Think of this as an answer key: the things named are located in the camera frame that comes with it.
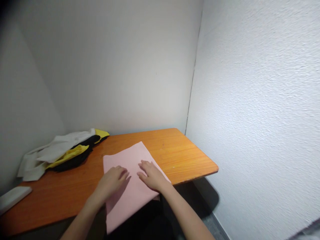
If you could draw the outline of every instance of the hand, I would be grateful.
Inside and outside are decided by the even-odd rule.
[[[167,186],[172,186],[152,162],[141,160],[141,163],[138,165],[145,171],[147,176],[142,172],[137,172],[137,175],[149,188],[161,192]]]
[[[121,166],[110,168],[100,179],[96,189],[90,196],[93,203],[101,207],[102,204],[120,188],[128,175],[129,172],[127,169]]]

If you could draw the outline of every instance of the desk surface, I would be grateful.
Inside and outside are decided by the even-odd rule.
[[[38,181],[23,182],[33,191],[0,218],[8,235],[16,235],[75,216],[103,175],[104,155],[142,141],[173,185],[216,173],[218,166],[178,129],[110,136],[93,149],[85,164]]]

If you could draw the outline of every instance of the clothing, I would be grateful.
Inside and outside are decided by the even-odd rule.
[[[73,146],[95,134],[91,128],[85,132],[74,132],[64,136],[56,136],[45,146],[36,148],[23,156],[17,177],[23,181],[36,181],[44,174],[46,167],[63,156]]]
[[[56,172],[63,172],[63,171],[67,171],[67,170],[79,167],[81,164],[83,164],[87,160],[88,156],[93,151],[93,147],[97,145],[96,143],[100,143],[104,141],[105,139],[107,139],[107,137],[108,136],[101,138],[101,136],[99,135],[94,135],[88,138],[87,140],[79,143],[77,146],[74,146],[73,149],[76,149],[78,148],[78,146],[82,146],[82,145],[87,145],[88,146],[87,149],[83,153],[79,154],[78,156],[75,156],[72,159],[61,163],[60,165],[53,167],[52,170]]]
[[[74,157],[80,155],[81,153],[83,153],[88,148],[89,148],[89,145],[83,146],[83,145],[79,144],[75,148],[72,148],[72,149],[68,150],[61,158],[59,158],[59,160],[57,160],[54,163],[51,163],[50,165],[48,165],[46,167],[46,169],[58,166],[58,165],[64,163],[65,161],[68,161],[71,158],[74,158]]]
[[[98,141],[93,143],[91,137],[88,138],[87,140],[84,140],[83,142],[79,143],[78,145],[73,146],[61,158],[59,158],[57,161],[55,161],[54,163],[51,163],[49,166],[47,166],[46,169],[58,166],[58,165],[64,163],[65,161],[70,160],[71,158],[74,158],[74,157],[82,154],[89,147],[93,147],[94,144],[102,142],[104,139],[106,139],[108,136],[110,136],[110,134],[108,132],[101,131],[99,129],[95,129],[95,133],[96,133],[95,135],[98,135],[99,138],[95,137],[94,139],[95,140],[99,139]]]
[[[170,240],[175,238],[172,226],[164,215],[162,201],[151,200],[112,233],[105,234],[104,239]]]
[[[100,139],[99,141],[95,142],[95,143],[98,143],[101,141],[102,138],[105,138],[105,137],[109,137],[110,134],[108,132],[105,132],[105,131],[101,131],[99,129],[95,129],[96,130],[96,135],[99,135],[100,136]]]

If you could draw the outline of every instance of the textured wall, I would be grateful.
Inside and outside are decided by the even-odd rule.
[[[319,16],[318,0],[204,3],[186,135],[219,166],[232,240],[320,217]]]
[[[0,112],[1,195],[12,187],[26,152],[64,134],[60,115],[30,50],[11,20],[1,31]]]
[[[177,127],[202,0],[29,0],[18,22],[67,131]]]

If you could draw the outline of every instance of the wood grain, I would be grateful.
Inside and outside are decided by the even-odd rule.
[[[218,171],[218,166],[176,128],[110,136],[80,167],[61,173],[49,171],[38,181],[21,183],[33,191],[1,216],[6,234],[16,235],[77,215],[103,175],[103,156],[140,141],[173,185]]]

